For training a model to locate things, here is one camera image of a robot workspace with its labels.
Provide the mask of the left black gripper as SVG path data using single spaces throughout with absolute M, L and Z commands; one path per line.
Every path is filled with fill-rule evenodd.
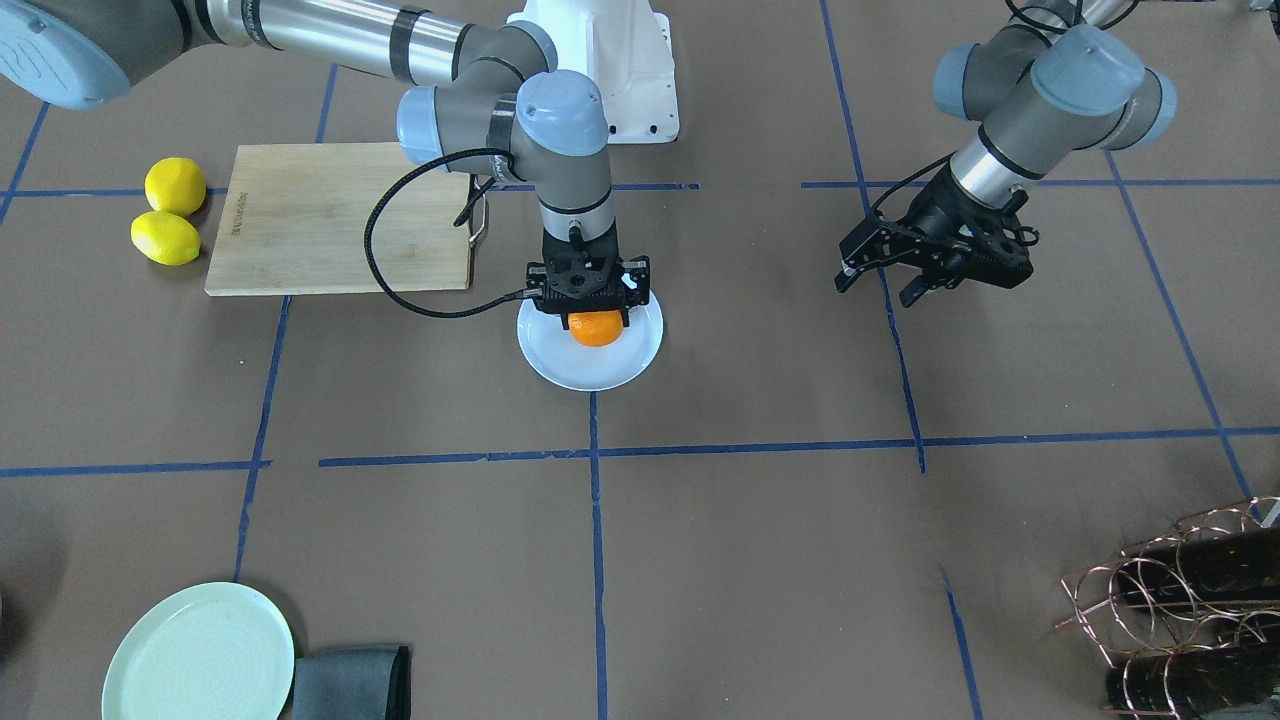
M 1016 215 L 1027 201 L 1027 192 L 1019 190 L 1001 208 L 988 208 L 970 197 L 950 167 L 943 167 L 911 201 L 905 225 L 856 225 L 845 234 L 838 243 L 841 269 L 835 288 L 847 292 L 863 274 L 906 259 L 922 272 L 899 291 L 902 307 L 937 290 L 954 290 L 970 270 L 963 263 L 969 247 L 961 242 L 961 225 L 980 213 Z

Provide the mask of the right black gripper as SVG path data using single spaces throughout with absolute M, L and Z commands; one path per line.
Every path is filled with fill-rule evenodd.
M 591 269 L 607 269 L 621 264 L 617 225 L 611 225 L 594 240 L 562 240 L 548 229 L 541 232 L 541 260 L 548 269 L 570 269 L 575 261 L 589 264 Z M 559 325 L 571 332 L 571 313 L 559 314 Z M 630 328 L 630 307 L 620 309 L 620 322 Z

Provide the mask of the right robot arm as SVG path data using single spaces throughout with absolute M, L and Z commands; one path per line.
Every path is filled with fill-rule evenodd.
M 620 255 L 602 91 L 563 69 L 529 20 L 497 28 L 403 1 L 5 1 L 3 74 L 55 106 L 93 110 L 204 45 L 298 53 L 408 86 L 396 127 L 413 169 L 374 205 L 372 232 L 411 181 L 443 168 L 489 184 L 531 184 L 541 260 L 507 295 L 563 328 L 590 316 L 627 325 L 650 300 L 650 264 Z

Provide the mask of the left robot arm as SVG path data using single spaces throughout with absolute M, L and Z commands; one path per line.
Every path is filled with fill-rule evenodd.
M 1071 152 L 1140 146 L 1171 126 L 1175 83 L 1111 31 L 1132 4 L 1029 1 L 1009 10 L 991 41 L 952 47 L 934 72 L 936 106 L 974 120 L 975 135 L 922 169 L 927 184 L 901 218 L 870 205 L 840 242 L 838 292 L 892 265 L 916 269 L 900 291 L 904 306 L 964 281 L 1014 288 L 1030 278 L 1039 240 L 1018 215 L 1030 190 Z

